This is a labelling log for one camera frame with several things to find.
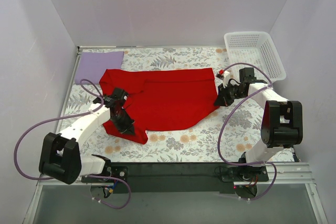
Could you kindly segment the red t shirt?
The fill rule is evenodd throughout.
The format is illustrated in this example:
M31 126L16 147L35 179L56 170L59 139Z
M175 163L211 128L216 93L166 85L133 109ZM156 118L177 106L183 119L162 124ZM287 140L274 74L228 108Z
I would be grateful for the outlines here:
M124 108L134 120L135 134L122 134L108 121L107 134L136 143L148 141L147 131L177 131L193 127L217 109L212 68L129 72L108 69L99 82L103 94L115 88L129 96Z

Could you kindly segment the white plastic basket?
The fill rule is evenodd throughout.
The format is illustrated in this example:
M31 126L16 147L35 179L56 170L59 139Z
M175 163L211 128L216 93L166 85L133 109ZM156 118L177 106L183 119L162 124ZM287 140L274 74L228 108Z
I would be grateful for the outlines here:
M264 31L240 31L224 35L228 62L249 63L262 70L272 82L286 78L284 66L271 36Z

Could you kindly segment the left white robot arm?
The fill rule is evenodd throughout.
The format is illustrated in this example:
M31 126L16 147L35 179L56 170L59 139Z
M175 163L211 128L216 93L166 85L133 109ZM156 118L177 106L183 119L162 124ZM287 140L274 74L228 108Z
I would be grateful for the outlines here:
M115 88L111 95L97 97L88 114L79 117L71 126L59 133L48 133L44 137L39 161L40 173L68 185L79 177L88 175L112 175L111 161L101 155L82 156L80 150L85 141L106 122L116 127L117 133L134 136L134 120L123 105L129 94Z

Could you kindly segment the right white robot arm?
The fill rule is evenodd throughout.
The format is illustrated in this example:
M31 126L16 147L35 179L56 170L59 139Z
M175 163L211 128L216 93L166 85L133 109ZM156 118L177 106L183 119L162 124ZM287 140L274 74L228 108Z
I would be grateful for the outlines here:
M252 98L264 110L260 140L241 156L237 166L265 166L274 155L299 145L303 139L302 104L278 95L270 79L258 79L254 71L254 67L240 69L238 81L227 70L216 75L222 83L215 106L228 107L237 99L245 102Z

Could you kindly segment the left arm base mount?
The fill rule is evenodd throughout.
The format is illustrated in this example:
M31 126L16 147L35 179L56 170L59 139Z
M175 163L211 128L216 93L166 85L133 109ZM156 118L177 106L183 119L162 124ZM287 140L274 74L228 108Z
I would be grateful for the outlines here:
M84 156L81 160L81 172L79 178L83 183L105 183L113 179L103 177L115 177L127 180L128 168L112 163L110 159L100 155Z

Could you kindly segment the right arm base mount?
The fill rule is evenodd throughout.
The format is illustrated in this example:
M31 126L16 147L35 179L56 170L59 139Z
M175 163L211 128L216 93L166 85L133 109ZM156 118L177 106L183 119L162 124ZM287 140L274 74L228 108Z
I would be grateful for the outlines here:
M233 194L241 198L255 198L258 193L257 183L269 181L264 166L217 166L215 175L222 182L233 184Z

